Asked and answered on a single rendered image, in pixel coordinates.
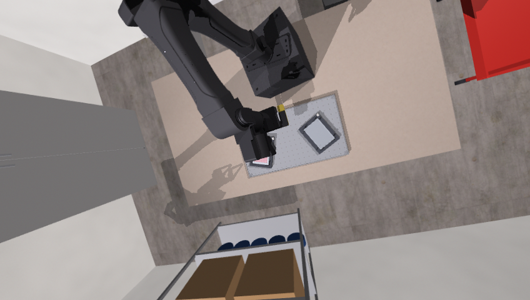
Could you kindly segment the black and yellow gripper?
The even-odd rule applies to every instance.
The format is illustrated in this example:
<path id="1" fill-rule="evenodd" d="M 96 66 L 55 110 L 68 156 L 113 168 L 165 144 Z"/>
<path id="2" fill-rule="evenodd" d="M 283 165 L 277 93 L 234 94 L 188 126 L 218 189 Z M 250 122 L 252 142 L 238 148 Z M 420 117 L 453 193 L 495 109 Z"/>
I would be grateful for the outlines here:
<path id="1" fill-rule="evenodd" d="M 278 112 L 279 112 L 278 114 L 279 114 L 280 120 L 278 118 L 277 109 L 278 109 Z M 262 115 L 262 118 L 263 118 L 262 128 L 264 126 L 264 118 L 272 119 L 275 130 L 279 129 L 279 128 L 286 127 L 286 126 L 289 125 L 288 119 L 287 119 L 287 116 L 286 116 L 286 112 L 285 112 L 285 109 L 284 109 L 284 105 L 283 104 L 278 105 L 277 109 L 276 109 L 276 107 L 272 106 L 272 107 L 269 107 L 269 108 L 264 109 L 262 111 L 259 111 L 259 113 Z"/>

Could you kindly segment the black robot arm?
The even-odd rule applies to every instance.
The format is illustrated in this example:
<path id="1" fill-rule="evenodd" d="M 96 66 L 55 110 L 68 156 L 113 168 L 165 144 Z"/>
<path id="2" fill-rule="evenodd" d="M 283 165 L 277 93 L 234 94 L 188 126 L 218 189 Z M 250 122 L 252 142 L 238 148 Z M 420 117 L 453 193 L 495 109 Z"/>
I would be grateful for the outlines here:
<path id="1" fill-rule="evenodd" d="M 245 63 L 246 71 L 289 57 L 287 35 L 266 44 L 263 35 L 239 27 L 208 0 L 122 0 L 118 14 L 127 26 L 139 27 L 161 51 L 216 138 L 234 135 L 246 163 L 276 154 L 267 135 L 275 130 L 273 120 L 264 118 L 263 126 L 259 112 L 243 107 L 238 97 L 234 99 L 191 31 L 230 49 Z"/>

